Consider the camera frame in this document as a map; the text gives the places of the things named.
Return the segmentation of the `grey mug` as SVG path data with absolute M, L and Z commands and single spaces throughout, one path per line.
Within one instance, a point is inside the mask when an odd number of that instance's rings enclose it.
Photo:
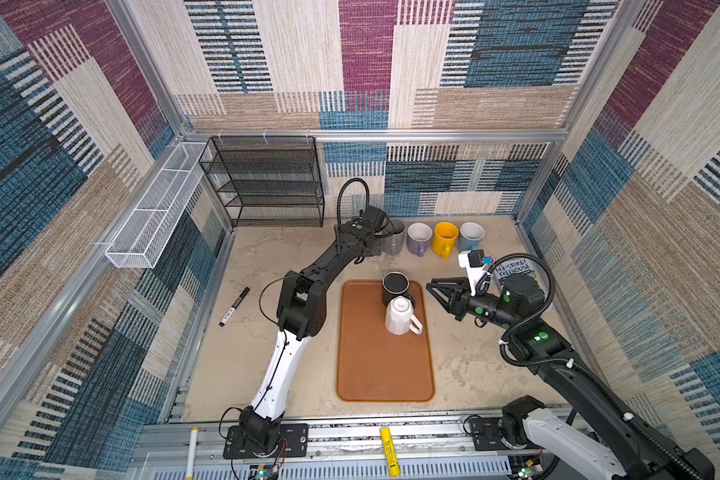
M 405 245 L 405 224 L 400 219 L 390 219 L 383 230 L 382 251 L 386 255 L 396 256 Z

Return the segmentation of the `purple mug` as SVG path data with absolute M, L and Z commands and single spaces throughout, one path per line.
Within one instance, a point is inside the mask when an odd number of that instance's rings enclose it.
M 423 257 L 433 239 L 432 228 L 422 222 L 411 223 L 406 231 L 406 248 L 417 257 Z

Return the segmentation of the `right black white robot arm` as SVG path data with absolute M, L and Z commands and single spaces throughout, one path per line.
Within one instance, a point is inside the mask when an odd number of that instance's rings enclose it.
M 583 362 L 573 346 L 542 318 L 556 294 L 552 270 L 538 257 L 522 257 L 543 270 L 541 289 L 528 274 L 508 276 L 499 294 L 489 291 L 498 266 L 513 253 L 488 261 L 480 250 L 462 262 L 464 277 L 435 278 L 427 291 L 458 321 L 496 325 L 502 359 L 539 376 L 562 395 L 597 433 L 592 439 L 561 421 L 543 402 L 524 396 L 502 409 L 503 441 L 511 448 L 541 447 L 587 479 L 712 479 L 712 462 L 698 449 L 683 450 L 648 424 Z

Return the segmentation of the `yellow mug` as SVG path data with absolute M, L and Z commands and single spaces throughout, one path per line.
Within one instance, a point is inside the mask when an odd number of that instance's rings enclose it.
M 450 222 L 439 222 L 434 228 L 432 250 L 442 259 L 447 260 L 456 247 L 459 229 Z

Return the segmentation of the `blue speckled mug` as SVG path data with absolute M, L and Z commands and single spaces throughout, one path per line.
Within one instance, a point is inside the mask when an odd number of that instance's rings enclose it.
M 484 228 L 478 223 L 463 223 L 459 228 L 458 250 L 464 252 L 479 249 L 484 235 Z

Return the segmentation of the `white mug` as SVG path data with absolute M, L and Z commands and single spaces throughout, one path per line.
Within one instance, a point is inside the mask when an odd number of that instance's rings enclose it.
M 393 298 L 387 305 L 385 327 L 397 336 L 423 333 L 423 324 L 415 315 L 412 301 L 404 296 Z

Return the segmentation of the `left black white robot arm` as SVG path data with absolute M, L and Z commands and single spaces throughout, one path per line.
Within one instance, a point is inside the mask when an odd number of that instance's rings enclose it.
M 360 264 L 386 235 L 388 215 L 370 204 L 370 189 L 359 177 L 347 180 L 337 195 L 340 209 L 343 195 L 353 184 L 365 193 L 360 214 L 344 221 L 336 214 L 333 243 L 309 266 L 282 277 L 276 308 L 277 338 L 264 379 L 251 404 L 239 410 L 238 430 L 228 441 L 254 456 L 280 454 L 285 450 L 281 434 L 286 400 L 299 361 L 312 338 L 327 318 L 327 293 L 333 281 L 351 263 Z

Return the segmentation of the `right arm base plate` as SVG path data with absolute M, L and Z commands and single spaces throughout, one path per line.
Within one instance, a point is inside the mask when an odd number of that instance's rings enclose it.
M 478 452 L 510 450 L 504 440 L 500 418 L 487 418 L 471 415 L 464 424 L 467 435 L 472 439 Z

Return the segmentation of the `black mug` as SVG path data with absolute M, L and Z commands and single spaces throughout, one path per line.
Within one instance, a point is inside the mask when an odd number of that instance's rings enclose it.
M 415 300 L 409 293 L 410 280 L 401 272 L 389 272 L 382 279 L 382 303 L 387 307 L 397 297 L 408 299 L 412 305 Z

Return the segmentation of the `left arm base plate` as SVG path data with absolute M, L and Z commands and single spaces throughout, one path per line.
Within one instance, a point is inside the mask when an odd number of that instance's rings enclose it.
M 279 455 L 286 458 L 305 457 L 309 440 L 307 423 L 285 423 L 281 425 L 282 439 L 270 450 L 256 447 L 251 440 L 240 433 L 240 427 L 233 425 L 228 429 L 223 449 L 225 460 L 239 459 L 275 459 Z

